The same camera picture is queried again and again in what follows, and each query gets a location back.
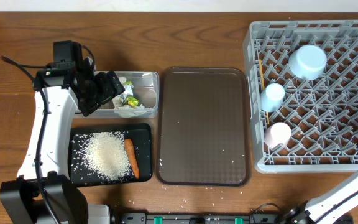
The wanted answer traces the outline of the light blue bowl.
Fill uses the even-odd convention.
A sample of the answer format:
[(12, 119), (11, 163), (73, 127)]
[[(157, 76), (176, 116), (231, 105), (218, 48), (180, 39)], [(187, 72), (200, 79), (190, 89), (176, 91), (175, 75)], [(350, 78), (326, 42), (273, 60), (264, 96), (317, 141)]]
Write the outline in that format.
[(327, 64), (325, 52), (315, 45), (304, 45), (294, 51), (288, 61), (289, 69), (294, 76), (302, 80), (319, 78)]

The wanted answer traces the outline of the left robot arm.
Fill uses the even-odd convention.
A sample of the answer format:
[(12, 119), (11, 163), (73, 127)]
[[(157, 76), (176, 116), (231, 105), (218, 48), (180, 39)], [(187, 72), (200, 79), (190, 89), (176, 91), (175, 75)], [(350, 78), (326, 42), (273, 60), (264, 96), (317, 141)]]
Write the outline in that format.
[(2, 182), (0, 200), (13, 223), (112, 223), (107, 205), (92, 205), (70, 181), (71, 124), (76, 113), (89, 116), (124, 93), (113, 72), (96, 72), (94, 55), (71, 40), (54, 42), (53, 62), (31, 75), (25, 65), (1, 58), (22, 70), (35, 91), (35, 118), (25, 159), (15, 180)]

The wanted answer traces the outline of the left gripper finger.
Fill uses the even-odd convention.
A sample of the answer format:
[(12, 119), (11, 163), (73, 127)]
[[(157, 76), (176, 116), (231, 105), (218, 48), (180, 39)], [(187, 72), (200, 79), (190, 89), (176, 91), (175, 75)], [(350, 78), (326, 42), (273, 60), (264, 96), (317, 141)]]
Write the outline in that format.
[(107, 73), (108, 78), (108, 99), (111, 100), (116, 96), (125, 92), (123, 84), (119, 81), (118, 76), (114, 71)]
[(95, 76), (98, 85), (98, 101), (104, 105), (112, 98), (111, 80), (107, 73), (99, 72)]

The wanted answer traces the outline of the white paper napkin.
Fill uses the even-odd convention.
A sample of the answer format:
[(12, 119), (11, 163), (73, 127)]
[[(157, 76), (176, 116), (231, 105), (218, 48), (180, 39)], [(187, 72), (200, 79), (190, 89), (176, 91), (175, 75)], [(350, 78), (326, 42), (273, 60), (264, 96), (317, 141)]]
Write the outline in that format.
[[(119, 81), (123, 84), (124, 82), (129, 80), (127, 80), (126, 77), (119, 77)], [(120, 95), (113, 98), (112, 102), (114, 105), (114, 109), (117, 110), (117, 114), (122, 118), (133, 118), (143, 115), (145, 113), (144, 111), (145, 107), (140, 102), (138, 106), (136, 106), (135, 108), (131, 108), (130, 106), (127, 105), (122, 106), (120, 104)]]

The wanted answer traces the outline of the wooden chopstick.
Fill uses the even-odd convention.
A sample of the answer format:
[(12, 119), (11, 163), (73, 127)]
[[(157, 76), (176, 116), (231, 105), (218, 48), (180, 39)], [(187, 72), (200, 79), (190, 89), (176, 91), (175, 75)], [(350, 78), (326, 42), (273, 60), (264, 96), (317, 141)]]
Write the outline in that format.
[(265, 112), (266, 115), (266, 119), (267, 119), (267, 124), (270, 125), (270, 117), (269, 117), (269, 112)]
[(263, 73), (263, 66), (262, 66), (261, 59), (258, 60), (258, 63), (259, 63), (260, 82), (261, 82), (261, 87), (262, 87), (262, 91), (263, 91), (263, 90), (265, 90), (265, 84), (264, 84), (264, 73)]

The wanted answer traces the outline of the pink cup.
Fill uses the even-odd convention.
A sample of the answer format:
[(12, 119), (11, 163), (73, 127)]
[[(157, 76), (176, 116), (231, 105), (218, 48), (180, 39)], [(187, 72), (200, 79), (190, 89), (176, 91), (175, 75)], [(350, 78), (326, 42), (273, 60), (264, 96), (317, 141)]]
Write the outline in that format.
[(264, 133), (264, 141), (270, 148), (275, 148), (279, 144), (285, 146), (291, 138), (291, 128), (285, 123), (275, 123)]

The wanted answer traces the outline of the white rice pile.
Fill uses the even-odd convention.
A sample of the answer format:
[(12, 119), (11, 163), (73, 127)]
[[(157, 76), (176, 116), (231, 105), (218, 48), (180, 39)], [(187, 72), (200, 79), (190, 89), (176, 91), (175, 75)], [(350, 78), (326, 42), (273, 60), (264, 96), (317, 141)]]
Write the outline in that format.
[(86, 184), (116, 182), (131, 175), (124, 133), (76, 134), (72, 140), (71, 179)]

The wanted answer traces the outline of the light blue cup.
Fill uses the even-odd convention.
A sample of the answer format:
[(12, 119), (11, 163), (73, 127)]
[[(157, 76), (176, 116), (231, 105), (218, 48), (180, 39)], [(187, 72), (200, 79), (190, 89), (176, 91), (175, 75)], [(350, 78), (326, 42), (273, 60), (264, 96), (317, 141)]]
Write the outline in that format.
[(260, 94), (261, 110), (265, 112), (275, 112), (282, 106), (285, 96), (285, 89), (279, 83), (269, 84)]

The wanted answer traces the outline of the orange carrot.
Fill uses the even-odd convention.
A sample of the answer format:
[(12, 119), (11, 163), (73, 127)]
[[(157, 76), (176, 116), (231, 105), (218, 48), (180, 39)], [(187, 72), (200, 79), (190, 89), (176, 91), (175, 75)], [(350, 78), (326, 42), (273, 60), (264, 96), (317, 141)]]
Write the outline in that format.
[(134, 177), (136, 179), (139, 179), (140, 177), (140, 171), (139, 171), (139, 166), (137, 163), (137, 159), (135, 156), (135, 150), (134, 150), (134, 145), (131, 139), (127, 138), (124, 140), (124, 147), (127, 153), (127, 157), (129, 160), (129, 163), (131, 165), (131, 169), (134, 173)]

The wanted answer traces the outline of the green and silver wrapper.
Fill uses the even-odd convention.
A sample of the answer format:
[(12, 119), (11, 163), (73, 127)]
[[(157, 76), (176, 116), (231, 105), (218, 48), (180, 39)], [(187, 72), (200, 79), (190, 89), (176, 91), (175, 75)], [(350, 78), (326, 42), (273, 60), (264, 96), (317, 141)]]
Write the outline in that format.
[(120, 104), (122, 106), (127, 105), (127, 106), (130, 106), (131, 108), (135, 108), (136, 106), (138, 106), (139, 101), (137, 98), (134, 97), (134, 94), (133, 94), (134, 86), (133, 86), (132, 82), (126, 81), (122, 85), (125, 90), (120, 95)]

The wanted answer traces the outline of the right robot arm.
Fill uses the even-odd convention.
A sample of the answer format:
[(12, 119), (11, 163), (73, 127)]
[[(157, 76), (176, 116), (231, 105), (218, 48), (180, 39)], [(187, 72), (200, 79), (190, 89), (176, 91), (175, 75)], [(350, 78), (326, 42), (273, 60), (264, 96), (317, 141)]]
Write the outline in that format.
[(334, 223), (358, 206), (358, 170), (324, 195), (296, 207), (278, 220), (279, 223)]

